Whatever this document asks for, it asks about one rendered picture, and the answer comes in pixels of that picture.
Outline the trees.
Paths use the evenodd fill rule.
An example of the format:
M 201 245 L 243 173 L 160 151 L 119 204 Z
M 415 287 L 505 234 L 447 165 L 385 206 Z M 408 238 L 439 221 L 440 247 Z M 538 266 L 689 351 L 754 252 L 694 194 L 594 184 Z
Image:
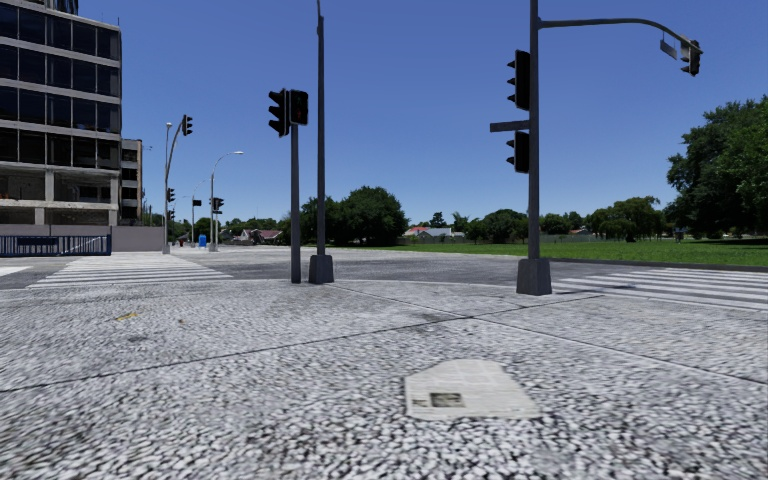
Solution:
M 392 246 L 409 227 L 401 203 L 383 187 L 362 186 L 340 201 L 325 199 L 326 244 L 346 246 Z M 301 244 L 317 243 L 317 198 L 310 197 L 300 207 Z M 290 244 L 289 214 L 278 221 L 282 244 Z
M 575 211 L 547 213 L 539 218 L 539 235 L 587 235 L 627 242 L 659 238 L 667 230 L 667 225 L 664 212 L 656 208 L 658 203 L 659 200 L 653 196 L 631 197 L 585 216 Z M 500 209 L 474 219 L 455 212 L 452 223 L 447 223 L 437 212 L 426 225 L 430 232 L 437 228 L 449 228 L 453 237 L 465 238 L 472 243 L 524 243 L 529 239 L 528 216 L 511 209 Z
M 689 232 L 768 232 L 768 95 L 728 102 L 682 135 L 683 154 L 668 158 L 677 191 L 666 219 Z

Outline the row of buildings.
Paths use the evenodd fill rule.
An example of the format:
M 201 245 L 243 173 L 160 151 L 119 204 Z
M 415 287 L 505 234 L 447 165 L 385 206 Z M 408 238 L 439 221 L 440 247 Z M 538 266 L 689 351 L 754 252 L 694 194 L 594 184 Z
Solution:
M 413 227 L 404 233 L 403 240 L 409 244 L 452 244 L 464 243 L 466 236 L 450 227 Z
M 242 229 L 237 233 L 227 229 L 220 232 L 219 242 L 226 245 L 276 245 L 281 237 L 281 230 Z

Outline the grey pole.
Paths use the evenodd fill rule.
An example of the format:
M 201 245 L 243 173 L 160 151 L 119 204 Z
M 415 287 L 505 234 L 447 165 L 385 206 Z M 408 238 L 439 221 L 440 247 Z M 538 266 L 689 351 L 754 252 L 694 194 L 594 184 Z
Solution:
M 318 87 L 317 87 L 317 246 L 310 258 L 309 282 L 325 284 L 334 281 L 333 259 L 326 253 L 326 162 L 325 162 L 325 62 L 324 62 L 324 17 L 321 0 L 317 5 L 318 35 Z

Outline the traffic light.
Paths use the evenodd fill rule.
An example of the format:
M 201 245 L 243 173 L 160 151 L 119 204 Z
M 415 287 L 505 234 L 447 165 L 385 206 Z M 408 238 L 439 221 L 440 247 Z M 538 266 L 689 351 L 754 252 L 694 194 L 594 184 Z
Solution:
M 528 243 L 527 256 L 519 261 L 516 291 L 526 295 L 549 295 L 552 293 L 549 260 L 540 255 L 540 122 L 539 122 L 539 31 L 546 28 L 595 26 L 612 24 L 643 24 L 654 27 L 680 42 L 683 68 L 691 76 L 699 73 L 703 50 L 700 43 L 679 34 L 652 20 L 643 18 L 608 18 L 580 20 L 543 20 L 539 16 L 539 0 L 529 0 L 529 50 L 517 50 L 515 58 L 508 63 L 514 76 L 508 83 L 515 92 L 508 97 L 515 106 L 529 114 L 526 120 L 495 122 L 490 131 L 512 132 L 515 138 L 508 142 L 514 154 L 508 158 L 515 171 L 528 175 Z
M 279 137 L 288 135 L 291 142 L 291 210 L 290 210 L 290 276 L 291 282 L 301 282 L 301 241 L 300 241 L 300 205 L 299 205 L 299 126 L 307 123 L 308 95 L 299 90 L 270 91 L 269 99 L 273 102 L 268 110 L 273 118 L 269 126 Z
M 217 251 L 217 243 L 218 243 L 218 238 L 217 238 L 217 235 L 218 235 L 218 220 L 217 220 L 216 215 L 219 212 L 219 208 L 217 207 L 219 202 L 216 200 L 216 197 L 215 197 L 215 172 L 216 172 L 216 168 L 218 167 L 219 163 L 224 158 L 226 158 L 227 156 L 243 155 L 243 154 L 244 154 L 243 151 L 228 152 L 228 153 L 222 155 L 221 157 L 219 157 L 216 160 L 216 162 L 214 163 L 214 166 L 212 168 L 211 175 L 210 175 L 210 199 L 209 199 L 209 202 L 210 202 L 210 236 L 211 236 L 211 240 L 208 243 L 208 251 L 210 253 L 214 253 L 214 252 Z
M 170 129 L 173 124 L 166 123 L 166 148 L 165 148 L 165 165 L 164 165 L 164 226 L 163 226 L 163 246 L 162 253 L 170 253 L 170 245 L 168 242 L 168 229 L 171 222 L 171 216 L 169 212 L 169 203 L 174 198 L 172 189 L 168 185 L 169 173 L 172 164 L 173 152 L 176 145 L 179 134 L 187 136 L 192 132 L 192 117 L 184 114 L 182 120 L 177 125 L 176 132 L 173 136 L 173 140 L 170 141 Z

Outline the newspaper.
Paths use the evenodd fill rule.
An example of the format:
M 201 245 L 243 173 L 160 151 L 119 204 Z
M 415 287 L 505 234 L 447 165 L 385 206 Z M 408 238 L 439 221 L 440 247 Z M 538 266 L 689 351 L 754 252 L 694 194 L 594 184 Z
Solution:
M 449 360 L 405 378 L 406 414 L 422 420 L 464 417 L 531 419 L 537 404 L 501 364 Z

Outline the pale concrete building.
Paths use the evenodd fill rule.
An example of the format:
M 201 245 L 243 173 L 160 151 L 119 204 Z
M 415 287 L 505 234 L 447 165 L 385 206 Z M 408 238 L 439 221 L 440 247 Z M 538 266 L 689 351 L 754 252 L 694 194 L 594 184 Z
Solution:
M 121 225 L 143 224 L 143 145 L 138 139 L 121 141 L 120 161 L 120 220 Z

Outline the blue railing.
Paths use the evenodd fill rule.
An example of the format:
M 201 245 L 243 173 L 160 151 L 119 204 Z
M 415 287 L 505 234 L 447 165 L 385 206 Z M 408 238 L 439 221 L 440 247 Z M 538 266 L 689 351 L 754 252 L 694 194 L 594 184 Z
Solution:
M 0 235 L 0 258 L 109 256 L 112 236 L 107 235 Z

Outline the glass tower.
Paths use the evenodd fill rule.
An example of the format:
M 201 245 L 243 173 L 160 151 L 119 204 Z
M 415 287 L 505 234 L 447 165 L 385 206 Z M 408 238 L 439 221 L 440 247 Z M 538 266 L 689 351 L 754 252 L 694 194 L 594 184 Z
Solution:
M 121 160 L 119 27 L 0 0 L 0 224 L 117 224 Z

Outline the sign on a post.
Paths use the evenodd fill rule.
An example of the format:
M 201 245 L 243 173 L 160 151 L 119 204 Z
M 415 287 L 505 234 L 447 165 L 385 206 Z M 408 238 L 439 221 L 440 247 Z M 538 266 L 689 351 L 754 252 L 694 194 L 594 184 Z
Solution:
M 196 223 L 195 208 L 202 205 L 202 201 L 196 198 L 196 192 L 197 192 L 198 188 L 201 186 L 202 183 L 203 183 L 203 180 L 201 180 L 200 182 L 197 183 L 197 185 L 194 187 L 194 189 L 192 191 L 192 195 L 191 195 L 191 222 L 190 222 L 190 224 L 191 224 L 191 232 L 190 232 L 190 239 L 189 239 L 189 241 L 190 241 L 190 246 L 192 248 L 196 247 L 196 240 L 195 240 L 195 223 Z

